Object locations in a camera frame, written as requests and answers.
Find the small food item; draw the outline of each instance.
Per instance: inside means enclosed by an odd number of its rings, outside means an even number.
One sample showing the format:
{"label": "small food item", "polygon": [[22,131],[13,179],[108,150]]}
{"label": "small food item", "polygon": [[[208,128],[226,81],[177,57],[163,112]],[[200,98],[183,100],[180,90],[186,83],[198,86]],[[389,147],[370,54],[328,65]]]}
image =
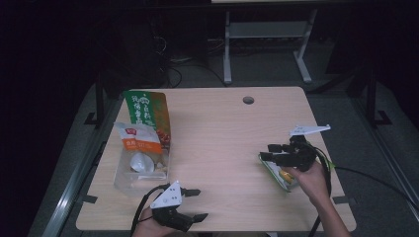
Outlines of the small food item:
{"label": "small food item", "polygon": [[158,136],[158,138],[160,140],[160,143],[162,145],[170,144],[170,135],[169,134],[164,133],[164,131],[162,131],[160,129],[157,129],[156,133],[157,133],[157,136]]}
{"label": "small food item", "polygon": [[138,173],[141,172],[153,172],[154,171],[154,162],[151,158],[141,152],[136,152],[130,162],[131,168]]}
{"label": "small food item", "polygon": [[291,184],[293,182],[293,176],[290,173],[280,170],[279,175],[287,183]]}

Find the dark background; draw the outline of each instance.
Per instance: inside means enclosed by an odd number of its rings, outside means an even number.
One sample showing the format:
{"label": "dark background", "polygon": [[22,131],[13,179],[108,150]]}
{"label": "dark background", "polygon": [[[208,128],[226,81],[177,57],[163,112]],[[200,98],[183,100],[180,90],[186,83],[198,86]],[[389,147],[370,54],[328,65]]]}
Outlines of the dark background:
{"label": "dark background", "polygon": [[[118,86],[117,91],[108,91],[111,96],[129,87],[158,87],[163,80],[152,70],[144,70],[164,60],[152,55],[132,57],[130,52],[143,48],[127,47],[134,35],[143,36],[142,45],[152,40],[148,15],[96,11],[103,4],[0,2],[2,236],[28,234],[78,107],[99,75],[108,76],[110,88]],[[189,14],[174,21],[166,13],[154,23],[169,29],[164,34],[173,42],[173,50],[184,49],[182,42],[190,40],[195,46],[192,50],[200,54],[200,42],[217,34],[222,37],[223,15],[210,12],[203,18]],[[394,92],[417,127],[418,16],[417,4],[409,1],[397,1],[390,7],[322,8],[311,37],[335,40],[331,73],[370,63],[377,79]],[[182,27],[185,21],[190,21],[188,27]],[[132,72],[111,55],[127,64],[153,63]]]}

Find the metal frame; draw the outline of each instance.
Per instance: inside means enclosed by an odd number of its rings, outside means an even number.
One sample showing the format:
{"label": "metal frame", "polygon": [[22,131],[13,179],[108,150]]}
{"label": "metal frame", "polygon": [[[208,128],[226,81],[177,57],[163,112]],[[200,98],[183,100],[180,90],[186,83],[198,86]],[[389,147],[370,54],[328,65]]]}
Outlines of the metal frame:
{"label": "metal frame", "polygon": [[311,10],[308,21],[300,22],[262,22],[262,23],[231,23],[230,12],[225,14],[224,40],[224,83],[231,84],[230,39],[248,38],[302,38],[301,46],[293,53],[296,65],[305,83],[311,82],[311,77],[305,66],[303,56],[311,35],[317,9]]}

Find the snack bag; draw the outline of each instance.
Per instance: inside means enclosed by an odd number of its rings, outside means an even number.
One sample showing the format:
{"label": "snack bag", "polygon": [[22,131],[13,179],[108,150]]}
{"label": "snack bag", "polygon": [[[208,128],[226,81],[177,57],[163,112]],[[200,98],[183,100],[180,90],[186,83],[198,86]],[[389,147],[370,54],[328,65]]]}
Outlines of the snack bag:
{"label": "snack bag", "polygon": [[153,127],[144,124],[115,122],[126,150],[161,154],[161,144]]}
{"label": "snack bag", "polygon": [[125,91],[124,95],[131,123],[114,123],[124,147],[114,184],[126,195],[137,197],[167,183],[169,113],[163,93]]}

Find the light wood tabletop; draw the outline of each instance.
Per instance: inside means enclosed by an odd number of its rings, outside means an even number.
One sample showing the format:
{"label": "light wood tabletop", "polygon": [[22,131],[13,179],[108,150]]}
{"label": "light wood tabletop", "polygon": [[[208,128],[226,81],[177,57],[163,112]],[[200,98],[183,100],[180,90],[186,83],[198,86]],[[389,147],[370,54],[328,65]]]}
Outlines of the light wood tabletop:
{"label": "light wood tabletop", "polygon": [[[178,211],[208,213],[190,231],[309,231],[317,217],[300,187],[285,192],[258,159],[271,143],[289,144],[296,125],[317,124],[299,87],[158,89],[166,95],[172,143],[170,182],[200,189],[184,197]],[[246,105],[244,97],[254,103]],[[117,121],[129,122],[126,102]],[[306,136],[327,155],[321,133]],[[142,199],[127,197],[114,187],[123,150],[114,128],[77,219],[81,230],[129,230]],[[332,197],[342,197],[341,184],[332,172]],[[347,203],[336,208],[349,230],[356,228]]]}

